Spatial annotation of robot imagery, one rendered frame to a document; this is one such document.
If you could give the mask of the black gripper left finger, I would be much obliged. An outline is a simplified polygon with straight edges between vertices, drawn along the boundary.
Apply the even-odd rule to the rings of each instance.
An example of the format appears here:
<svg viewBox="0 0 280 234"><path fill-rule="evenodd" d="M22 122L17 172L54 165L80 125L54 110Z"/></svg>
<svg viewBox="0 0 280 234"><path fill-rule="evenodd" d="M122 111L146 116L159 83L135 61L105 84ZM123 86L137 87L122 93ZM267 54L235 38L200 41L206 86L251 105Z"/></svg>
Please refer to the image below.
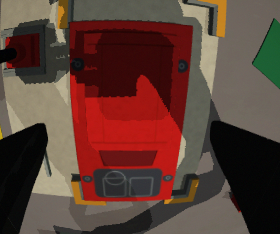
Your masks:
<svg viewBox="0 0 280 234"><path fill-rule="evenodd" d="M45 124L0 138L0 234L19 234L48 145Z"/></svg>

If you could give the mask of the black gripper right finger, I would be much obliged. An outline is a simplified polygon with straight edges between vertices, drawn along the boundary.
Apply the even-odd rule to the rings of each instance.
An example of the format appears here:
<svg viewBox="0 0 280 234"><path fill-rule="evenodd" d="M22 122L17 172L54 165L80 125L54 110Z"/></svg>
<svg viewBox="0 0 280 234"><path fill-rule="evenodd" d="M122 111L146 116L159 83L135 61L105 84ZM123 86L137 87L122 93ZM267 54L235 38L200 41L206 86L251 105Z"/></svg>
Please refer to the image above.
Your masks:
<svg viewBox="0 0 280 234"><path fill-rule="evenodd" d="M209 140L249 234L280 234L279 142L219 120Z"/></svg>

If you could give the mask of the dark green flat panel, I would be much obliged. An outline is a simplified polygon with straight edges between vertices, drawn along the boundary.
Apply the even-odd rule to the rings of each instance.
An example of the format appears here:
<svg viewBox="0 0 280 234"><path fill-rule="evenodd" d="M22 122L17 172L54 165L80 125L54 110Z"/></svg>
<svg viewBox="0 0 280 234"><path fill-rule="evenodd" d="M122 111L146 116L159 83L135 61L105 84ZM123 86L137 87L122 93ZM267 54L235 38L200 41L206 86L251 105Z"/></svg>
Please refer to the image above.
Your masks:
<svg viewBox="0 0 280 234"><path fill-rule="evenodd" d="M272 21L252 65L280 89L280 24L276 18Z"/></svg>

